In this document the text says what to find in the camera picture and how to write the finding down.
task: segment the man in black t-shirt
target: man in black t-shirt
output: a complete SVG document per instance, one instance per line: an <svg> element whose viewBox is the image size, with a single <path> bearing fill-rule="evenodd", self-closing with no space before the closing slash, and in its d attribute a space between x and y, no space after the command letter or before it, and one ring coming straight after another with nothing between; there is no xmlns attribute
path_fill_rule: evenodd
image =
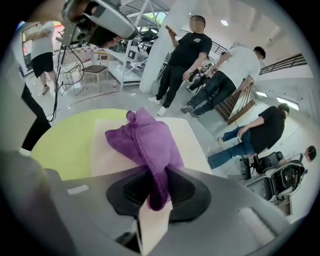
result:
<svg viewBox="0 0 320 256"><path fill-rule="evenodd" d="M163 116L166 109L170 107L182 81L187 81L209 56L212 40L204 34L205 26L205 18L194 15L190 19L190 28L193 33L188 33L177 41L175 39L177 34L171 29L168 30L175 49L163 72L156 97L148 98L149 102L160 105L160 100L169 88L166 99L157 113L159 116Z"/></svg>
<svg viewBox="0 0 320 256"><path fill-rule="evenodd" d="M260 154L263 150L270 149L281 138L289 111L285 103L278 107L271 106L260 113L255 121L226 132L222 138L218 138L220 145L235 137L239 137L241 143L209 156L208 162L211 169L223 165L232 157Z"/></svg>

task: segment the purple cloth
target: purple cloth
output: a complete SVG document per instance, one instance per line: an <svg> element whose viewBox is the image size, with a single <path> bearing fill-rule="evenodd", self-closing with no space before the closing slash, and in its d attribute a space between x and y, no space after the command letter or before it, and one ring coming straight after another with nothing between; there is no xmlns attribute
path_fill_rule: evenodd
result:
<svg viewBox="0 0 320 256"><path fill-rule="evenodd" d="M178 147L169 127L155 120L145 108L136 113L128 111L129 123L116 130L105 132L109 145L141 166L148 166L153 184L148 205L154 211L161 210L169 199L168 177L165 167L183 167Z"/></svg>

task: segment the black t-shirt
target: black t-shirt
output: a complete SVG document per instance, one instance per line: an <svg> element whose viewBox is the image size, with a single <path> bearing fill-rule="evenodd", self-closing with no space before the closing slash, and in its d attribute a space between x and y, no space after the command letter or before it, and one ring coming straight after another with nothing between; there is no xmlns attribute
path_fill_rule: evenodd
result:
<svg viewBox="0 0 320 256"><path fill-rule="evenodd" d="M169 63L190 68L199 57L199 53L209 52L212 46L212 40L205 34L188 33L179 41L179 45L174 49Z"/></svg>
<svg viewBox="0 0 320 256"><path fill-rule="evenodd" d="M276 144L285 129L285 121L276 106L267 108L259 117L263 118L264 124L250 129L250 142L257 154Z"/></svg>

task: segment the blue jeans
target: blue jeans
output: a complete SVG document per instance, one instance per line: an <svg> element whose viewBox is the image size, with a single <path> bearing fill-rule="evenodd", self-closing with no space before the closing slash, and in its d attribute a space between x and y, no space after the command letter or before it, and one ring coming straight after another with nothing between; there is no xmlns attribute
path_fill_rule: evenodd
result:
<svg viewBox="0 0 320 256"><path fill-rule="evenodd" d="M238 127L234 129L233 131L226 132L222 140L224 142L231 140L238 135L238 131L243 128L244 126ZM242 143L239 143L238 145L235 145L233 147L230 147L226 150L223 150L217 154L213 154L208 157L208 163L211 167L211 169L217 168L224 163L228 162L232 157L236 156L245 156L245 155L252 155L255 153L255 150L253 146L250 143L250 129L247 130L242 135Z"/></svg>

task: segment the black pants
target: black pants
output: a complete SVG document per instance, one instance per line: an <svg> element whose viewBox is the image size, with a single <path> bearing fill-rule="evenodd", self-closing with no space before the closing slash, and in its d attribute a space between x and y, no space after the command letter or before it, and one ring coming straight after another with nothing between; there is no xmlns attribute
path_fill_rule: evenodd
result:
<svg viewBox="0 0 320 256"><path fill-rule="evenodd" d="M231 96L235 90L236 87L229 77L227 77L223 72L218 71L207 82L206 86L199 91L197 95L192 97L187 104L195 109L202 102L206 101L206 104L194 110L194 114L200 116L205 112L213 110L216 105Z"/></svg>
<svg viewBox="0 0 320 256"><path fill-rule="evenodd" d="M44 110L32 97L31 92L26 85L24 85L21 98L36 115L36 120L31 126L22 145L23 149L31 151L40 137L51 128L51 125L47 120Z"/></svg>
<svg viewBox="0 0 320 256"><path fill-rule="evenodd" d="M176 66L168 63L160 81L159 91L156 95L156 99L159 101L166 94L168 88L169 91L166 94L163 106L167 109L170 107L172 101L174 100L181 83L183 82L182 76L188 70L186 67Z"/></svg>
<svg viewBox="0 0 320 256"><path fill-rule="evenodd" d="M194 81L194 83L189 87L191 91L197 89L198 87L202 86L203 84L206 84L210 80L209 77L206 77L206 75L201 76L199 79Z"/></svg>

